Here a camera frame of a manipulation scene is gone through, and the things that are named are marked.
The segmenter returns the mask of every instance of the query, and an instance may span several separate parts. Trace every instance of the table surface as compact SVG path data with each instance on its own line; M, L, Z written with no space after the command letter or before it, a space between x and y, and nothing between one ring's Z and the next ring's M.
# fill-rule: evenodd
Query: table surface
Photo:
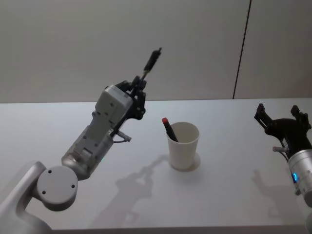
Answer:
M122 127L132 141L114 144L79 182L69 209L52 212L32 199L27 211L53 229L304 224L310 210L294 195L286 161L272 152L278 140L254 119L259 103L273 119L292 117L296 104L312 120L312 98L148 101L143 120ZM0 189L28 161L60 165L94 105L0 104ZM163 117L199 128L196 170L170 167Z

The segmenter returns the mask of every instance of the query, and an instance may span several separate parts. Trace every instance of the white paper cup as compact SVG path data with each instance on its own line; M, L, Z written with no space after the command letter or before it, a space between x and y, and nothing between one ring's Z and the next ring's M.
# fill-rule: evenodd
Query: white paper cup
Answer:
M171 140L167 135L170 163L175 169L187 169L194 161L199 130L195 125L187 122L177 122L171 126L178 142Z

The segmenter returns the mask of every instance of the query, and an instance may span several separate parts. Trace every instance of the marker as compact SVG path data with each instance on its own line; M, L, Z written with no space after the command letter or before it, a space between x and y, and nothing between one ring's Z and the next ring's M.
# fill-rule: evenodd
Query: marker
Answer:
M168 121L167 118L162 118L162 123L164 124L165 128L166 128L166 132L167 132L167 135L168 137L171 139L171 140L174 140L176 142L178 142L177 138L176 138L176 135Z

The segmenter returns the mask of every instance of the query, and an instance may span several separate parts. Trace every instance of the circular joint cover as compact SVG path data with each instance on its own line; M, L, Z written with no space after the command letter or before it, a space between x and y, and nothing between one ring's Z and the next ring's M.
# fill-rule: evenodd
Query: circular joint cover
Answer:
M75 201L78 179L75 172L65 166L45 170L37 182L42 203L51 211L63 211Z

